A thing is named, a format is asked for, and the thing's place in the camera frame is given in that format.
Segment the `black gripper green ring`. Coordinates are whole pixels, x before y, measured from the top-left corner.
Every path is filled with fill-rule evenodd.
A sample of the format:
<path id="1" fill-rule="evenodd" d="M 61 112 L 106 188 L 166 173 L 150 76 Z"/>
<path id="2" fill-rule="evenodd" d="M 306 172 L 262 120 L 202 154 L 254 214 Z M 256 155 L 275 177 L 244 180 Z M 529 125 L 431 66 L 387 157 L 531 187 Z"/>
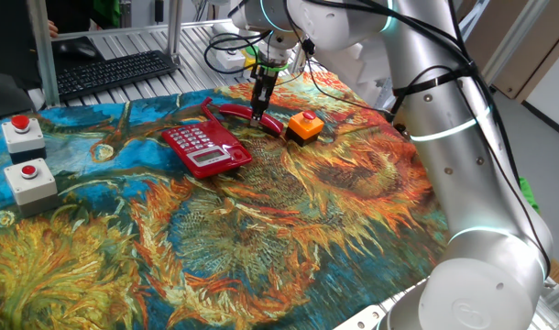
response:
<path id="1" fill-rule="evenodd" d="M 288 65 L 283 67 L 269 67 L 263 64 L 257 64 L 251 72 L 251 78 L 255 80 L 253 92 L 251 96 L 251 119 L 252 127 L 259 126 L 259 120 L 262 119 L 267 106 L 269 106 L 270 97 L 275 88 L 275 83 L 279 77 L 279 73 L 285 71 Z"/>

